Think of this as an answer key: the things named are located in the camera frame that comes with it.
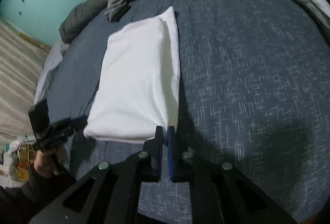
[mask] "blue bedsheet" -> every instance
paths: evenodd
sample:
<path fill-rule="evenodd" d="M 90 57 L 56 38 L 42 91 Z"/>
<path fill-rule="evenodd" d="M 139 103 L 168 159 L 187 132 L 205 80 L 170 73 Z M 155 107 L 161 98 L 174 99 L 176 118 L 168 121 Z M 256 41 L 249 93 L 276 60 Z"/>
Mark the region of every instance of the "blue bedsheet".
<path fill-rule="evenodd" d="M 110 34 L 176 11 L 182 78 L 178 134 L 208 160 L 233 162 L 297 221 L 330 195 L 330 49 L 292 0 L 139 0 L 119 23 L 102 13 L 72 42 L 50 92 L 50 118 L 88 114 Z M 71 138 L 70 172 L 123 161 L 140 145 Z M 188 184 L 143 184 L 139 212 L 191 223 Z"/>

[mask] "black metal bracket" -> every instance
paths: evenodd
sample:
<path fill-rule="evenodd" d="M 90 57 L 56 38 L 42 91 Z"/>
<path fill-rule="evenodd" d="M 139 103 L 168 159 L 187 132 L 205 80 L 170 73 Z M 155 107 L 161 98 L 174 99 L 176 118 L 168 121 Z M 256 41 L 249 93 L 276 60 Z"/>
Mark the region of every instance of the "black metal bracket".
<path fill-rule="evenodd" d="M 35 151 L 45 151 L 54 148 L 58 149 L 63 143 L 68 141 L 70 136 L 75 132 L 83 130 L 87 125 L 86 115 L 76 119 L 66 118 L 51 124 L 48 115 L 47 99 L 43 99 L 34 105 L 29 110 L 28 114 L 36 138 L 36 143 L 33 145 Z M 62 164 L 59 163 L 56 154 L 51 157 L 57 173 L 63 173 L 64 168 Z"/>
<path fill-rule="evenodd" d="M 160 180 L 162 145 L 163 128 L 158 126 L 141 152 L 115 165 L 99 163 L 30 223 L 135 223 L 141 182 Z"/>
<path fill-rule="evenodd" d="M 231 163 L 205 161 L 168 129 L 173 182 L 189 182 L 193 223 L 296 224 L 280 206 Z"/>

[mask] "screw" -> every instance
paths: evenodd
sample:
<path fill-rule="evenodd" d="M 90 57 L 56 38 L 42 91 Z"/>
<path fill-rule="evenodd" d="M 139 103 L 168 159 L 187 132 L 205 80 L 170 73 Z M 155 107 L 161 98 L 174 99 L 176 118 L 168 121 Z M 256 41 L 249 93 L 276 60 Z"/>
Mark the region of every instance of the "screw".
<path fill-rule="evenodd" d="M 231 170 L 232 168 L 233 168 L 233 165 L 231 163 L 229 163 L 229 162 L 224 162 L 222 164 L 222 169 L 223 170 Z"/>
<path fill-rule="evenodd" d="M 183 154 L 182 154 L 182 157 L 184 159 L 191 159 L 192 157 L 194 157 L 194 154 L 191 152 L 191 151 L 185 151 Z"/>
<path fill-rule="evenodd" d="M 149 156 L 149 153 L 147 153 L 146 151 L 141 151 L 139 153 L 139 158 L 144 159 L 147 158 Z"/>
<path fill-rule="evenodd" d="M 107 169 L 108 167 L 109 167 L 109 163 L 106 162 L 106 161 L 103 161 L 103 162 L 99 163 L 99 165 L 98 165 L 98 168 L 99 168 L 100 170 L 105 170 L 105 169 Z"/>

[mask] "sleeve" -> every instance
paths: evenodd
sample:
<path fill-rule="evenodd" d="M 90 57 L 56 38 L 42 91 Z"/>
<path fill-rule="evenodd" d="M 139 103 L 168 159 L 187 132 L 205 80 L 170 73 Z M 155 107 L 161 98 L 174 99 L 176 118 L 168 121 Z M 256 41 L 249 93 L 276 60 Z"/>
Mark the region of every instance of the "sleeve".
<path fill-rule="evenodd" d="M 22 223 L 29 223 L 32 217 L 74 183 L 75 179 L 66 170 L 62 175 L 44 178 L 31 165 L 29 180 L 21 188 L 1 188 L 0 198 L 8 205 L 11 214 L 23 219 Z"/>

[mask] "hand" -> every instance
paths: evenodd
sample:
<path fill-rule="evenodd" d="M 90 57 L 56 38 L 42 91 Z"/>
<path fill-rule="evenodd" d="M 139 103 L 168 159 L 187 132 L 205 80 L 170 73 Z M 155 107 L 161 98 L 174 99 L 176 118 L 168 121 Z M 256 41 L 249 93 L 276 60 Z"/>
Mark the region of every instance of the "hand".
<path fill-rule="evenodd" d="M 53 171 L 56 169 L 54 162 L 52 161 L 51 156 L 53 154 L 57 155 L 59 162 L 66 161 L 66 152 L 64 147 L 60 147 L 59 150 L 52 149 L 48 151 L 37 151 L 36 159 L 34 160 L 34 169 L 38 174 L 45 178 L 51 178 Z"/>

